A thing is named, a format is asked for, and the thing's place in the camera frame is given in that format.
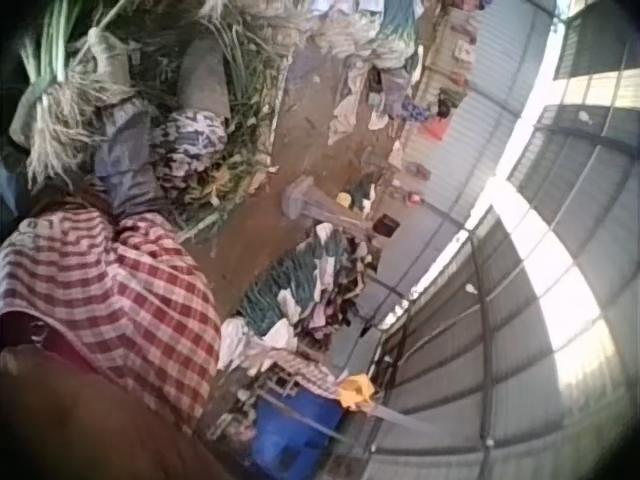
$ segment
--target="metal pole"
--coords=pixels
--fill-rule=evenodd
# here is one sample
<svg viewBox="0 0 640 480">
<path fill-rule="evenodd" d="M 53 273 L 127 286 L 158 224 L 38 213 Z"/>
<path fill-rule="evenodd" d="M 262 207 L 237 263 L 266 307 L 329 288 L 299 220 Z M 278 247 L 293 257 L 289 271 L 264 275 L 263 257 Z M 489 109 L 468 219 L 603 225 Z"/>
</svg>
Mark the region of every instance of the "metal pole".
<svg viewBox="0 0 640 480">
<path fill-rule="evenodd" d="M 480 440 L 483 444 L 483 458 L 478 480 L 484 480 L 490 477 L 490 459 L 491 450 L 493 449 L 493 331 L 491 328 L 491 318 L 489 315 L 489 306 L 485 295 L 484 280 L 480 271 L 480 262 L 476 252 L 476 241 L 474 236 L 470 237 L 471 257 L 476 270 L 476 280 L 478 283 L 478 299 L 480 301 L 480 320 L 482 322 L 482 364 L 483 364 L 483 381 L 482 381 L 482 417 L 480 418 Z"/>
</svg>

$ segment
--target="person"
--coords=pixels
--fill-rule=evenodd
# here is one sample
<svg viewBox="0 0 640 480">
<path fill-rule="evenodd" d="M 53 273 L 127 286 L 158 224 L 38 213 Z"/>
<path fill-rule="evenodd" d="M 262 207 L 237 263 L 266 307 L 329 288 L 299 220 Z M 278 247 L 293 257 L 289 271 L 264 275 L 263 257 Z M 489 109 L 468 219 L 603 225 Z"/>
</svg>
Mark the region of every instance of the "person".
<svg viewBox="0 0 640 480">
<path fill-rule="evenodd" d="M 128 84 L 126 48 L 97 31 L 88 41 L 100 74 Z M 221 148 L 224 119 L 183 107 L 163 141 L 205 147 L 173 159 Z M 41 478 L 226 478 L 189 438 L 216 373 L 214 298 L 167 221 L 148 109 L 132 97 L 102 117 L 95 180 L 79 194 L 39 201 L 47 185 L 20 201 L 24 179 L 0 172 L 16 216 L 32 209 L 0 248 L 0 465 L 18 451 Z"/>
</svg>

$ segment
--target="clothing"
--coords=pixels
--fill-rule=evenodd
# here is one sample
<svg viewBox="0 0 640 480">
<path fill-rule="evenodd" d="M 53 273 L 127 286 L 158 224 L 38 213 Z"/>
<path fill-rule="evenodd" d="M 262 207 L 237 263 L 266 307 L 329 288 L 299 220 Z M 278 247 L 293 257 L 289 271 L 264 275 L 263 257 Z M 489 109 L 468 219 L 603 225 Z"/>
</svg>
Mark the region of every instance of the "clothing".
<svg viewBox="0 0 640 480">
<path fill-rule="evenodd" d="M 433 117 L 429 107 L 423 107 L 413 101 L 410 96 L 406 96 L 402 102 L 402 113 L 399 118 L 407 122 L 424 123 Z"/>
<path fill-rule="evenodd" d="M 166 195 L 176 198 L 191 179 L 211 166 L 213 155 L 226 144 L 224 118 L 205 111 L 181 110 L 154 128 L 151 151 Z"/>
<path fill-rule="evenodd" d="M 148 113 L 131 101 L 105 121 L 95 171 L 113 215 L 68 204 L 23 221 L 0 249 L 0 322 L 20 312 L 44 322 L 100 375 L 190 432 L 215 374 L 220 321 L 161 215 Z"/>
</svg>

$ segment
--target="orange object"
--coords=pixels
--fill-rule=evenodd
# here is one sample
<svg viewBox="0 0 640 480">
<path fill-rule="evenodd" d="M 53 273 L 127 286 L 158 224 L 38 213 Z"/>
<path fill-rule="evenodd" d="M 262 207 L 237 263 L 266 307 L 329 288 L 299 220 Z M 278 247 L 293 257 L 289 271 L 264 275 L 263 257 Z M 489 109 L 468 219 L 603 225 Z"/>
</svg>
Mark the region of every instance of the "orange object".
<svg viewBox="0 0 640 480">
<path fill-rule="evenodd" d="M 451 123 L 451 117 L 449 118 L 439 118 L 435 117 L 431 120 L 428 120 L 426 123 L 420 126 L 420 133 L 429 135 L 436 140 L 442 141 L 444 136 L 447 134 L 447 130 L 449 130 L 449 124 Z"/>
<path fill-rule="evenodd" d="M 344 408 L 367 412 L 373 407 L 371 397 L 375 388 L 364 373 L 347 378 L 340 384 L 338 390 L 340 404 Z"/>
</svg>

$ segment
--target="white cloth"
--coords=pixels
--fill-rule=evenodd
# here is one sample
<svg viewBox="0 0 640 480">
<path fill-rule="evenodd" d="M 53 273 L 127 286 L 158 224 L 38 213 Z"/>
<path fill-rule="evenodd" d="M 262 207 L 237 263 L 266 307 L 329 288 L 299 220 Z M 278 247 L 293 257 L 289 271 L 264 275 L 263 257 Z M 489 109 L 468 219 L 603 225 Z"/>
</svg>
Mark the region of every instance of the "white cloth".
<svg viewBox="0 0 640 480">
<path fill-rule="evenodd" d="M 242 358 L 249 343 L 249 327 L 242 317 L 232 317 L 222 324 L 220 329 L 220 356 L 218 357 L 218 368 L 233 368 L 234 359 L 236 365 Z"/>
<path fill-rule="evenodd" d="M 280 308 L 291 324 L 295 324 L 300 320 L 302 308 L 296 303 L 290 288 L 280 290 L 280 293 L 278 293 L 278 305 L 280 305 Z"/>
<path fill-rule="evenodd" d="M 286 318 L 276 323 L 269 333 L 262 337 L 262 341 L 272 348 L 295 352 L 298 348 L 298 339 L 291 324 Z"/>
</svg>

